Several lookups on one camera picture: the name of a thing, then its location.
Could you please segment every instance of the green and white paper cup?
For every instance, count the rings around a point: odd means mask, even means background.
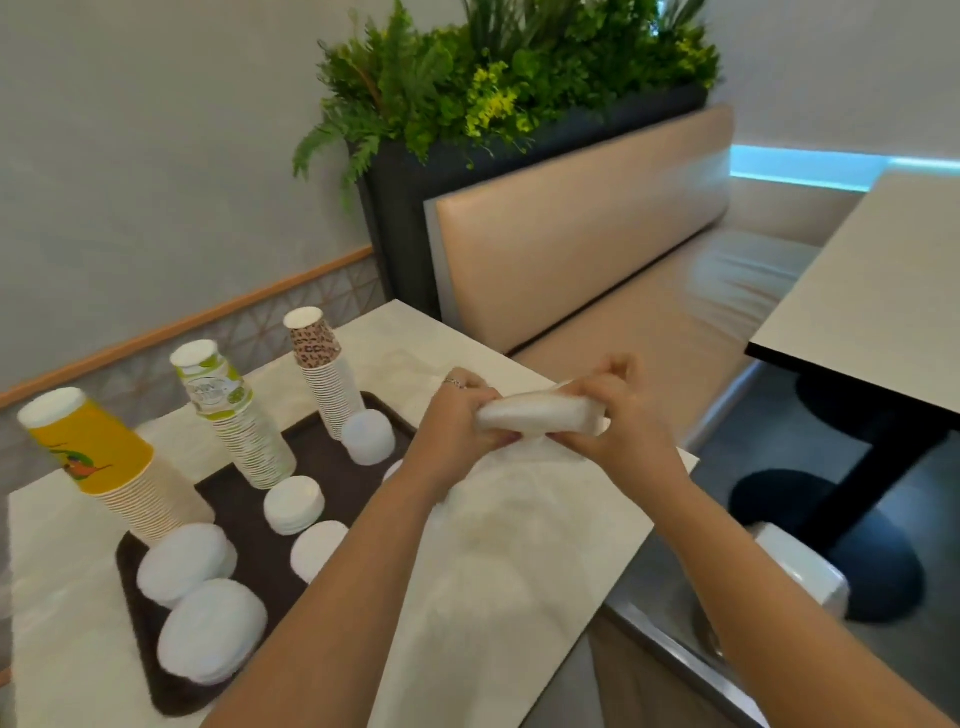
[[[208,420],[248,482],[261,490],[290,477],[297,458],[279,427],[253,401],[253,391],[209,339],[170,356],[197,414]]]

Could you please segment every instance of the artificial plants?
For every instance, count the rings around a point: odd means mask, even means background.
[[[421,162],[437,141],[484,147],[499,137],[523,150],[569,109],[717,80],[719,55],[696,20],[706,0],[672,0],[663,12],[658,0],[463,1],[462,26],[420,32],[396,0],[384,29],[368,20],[362,37],[320,42],[318,78],[331,95],[294,153],[295,175],[341,139],[344,188],[388,139]]]

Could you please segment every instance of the white table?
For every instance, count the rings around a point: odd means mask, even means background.
[[[751,345],[960,420],[960,176],[880,178]]]
[[[398,302],[338,336],[361,388],[413,424],[455,365],[504,395],[551,384]],[[248,381],[281,427],[313,411],[292,354]],[[192,408],[140,431],[195,480],[228,463]],[[10,516],[19,728],[199,725],[150,703],[113,562],[123,523],[62,472],[13,494]],[[427,525],[371,726],[518,726],[651,528],[553,443],[485,459]]]
[[[885,174],[747,353],[830,382],[840,401],[883,402],[891,422],[841,484],[757,473],[737,485],[731,512],[780,525],[803,512],[788,530],[847,575],[853,619],[908,613],[923,598],[923,568],[874,506],[960,425],[960,177]]]

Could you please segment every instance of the stack of cup lids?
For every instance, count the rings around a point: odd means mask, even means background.
[[[254,488],[267,489],[293,474],[297,458],[279,427],[260,407],[244,379],[201,339],[170,356],[198,414],[213,425],[237,469]]]
[[[147,552],[136,573],[136,585],[148,599],[173,609],[205,581],[233,576],[236,565],[237,550],[223,528],[191,523]]]
[[[375,409],[352,415],[344,424],[343,443],[357,465],[376,465],[394,453],[396,435],[390,420]]]
[[[294,357],[313,393],[330,437],[340,440],[350,415],[364,409],[353,371],[343,356],[340,342],[315,306],[297,308],[283,318],[290,329]]]
[[[123,517],[148,546],[213,509],[154,448],[76,387],[48,392],[17,415],[77,486]]]
[[[337,550],[347,535],[347,527],[339,521],[323,521],[307,528],[290,552],[290,567],[307,584]]]
[[[281,536],[293,536],[317,522],[326,501],[312,477],[294,475],[277,485],[263,499],[263,515]]]
[[[186,596],[163,625],[160,666],[197,685],[228,680],[253,655],[267,627],[267,608],[247,587],[213,579]]]

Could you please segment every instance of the wooden trim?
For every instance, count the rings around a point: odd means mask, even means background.
[[[352,253],[347,253],[336,260],[331,260],[330,262],[324,263],[323,265],[317,266],[309,271],[297,273],[295,276],[291,276],[290,278],[279,280],[276,283],[266,286],[265,288],[260,288],[252,293],[248,293],[245,296],[239,296],[232,301],[221,303],[220,305],[209,308],[201,313],[187,316],[186,318],[175,321],[173,324],[168,324],[165,327],[155,328],[153,331],[148,331],[141,336],[136,336],[135,338],[125,341],[122,344],[117,344],[116,346],[109,347],[108,349],[103,349],[102,351],[96,352],[87,358],[81,359],[80,361],[75,361],[73,364],[67,364],[65,367],[55,369],[53,372],[47,372],[46,374],[36,376],[33,379],[27,379],[26,381],[20,382],[12,389],[7,390],[6,392],[0,392],[0,409],[3,407],[8,407],[18,401],[25,400],[28,397],[37,394],[38,392],[43,392],[47,389],[58,387],[65,382],[76,379],[78,376],[83,376],[93,372],[94,370],[106,367],[107,364],[112,364],[113,362],[126,358],[131,354],[142,352],[144,349],[149,349],[150,347],[167,341],[168,339],[172,339],[175,336],[180,336],[182,333],[189,331],[191,328],[201,327],[204,324],[209,324],[211,321],[222,319],[224,316],[228,316],[234,311],[239,311],[241,308],[247,308],[255,303],[260,303],[264,299],[269,299],[272,296],[283,293],[291,288],[296,288],[297,286],[307,283],[310,280],[317,279],[320,276],[326,275],[327,273],[331,273],[339,268],[348,266],[350,263],[363,260],[372,252],[373,248],[368,245],[365,248],[361,248],[358,251],[353,251]]]

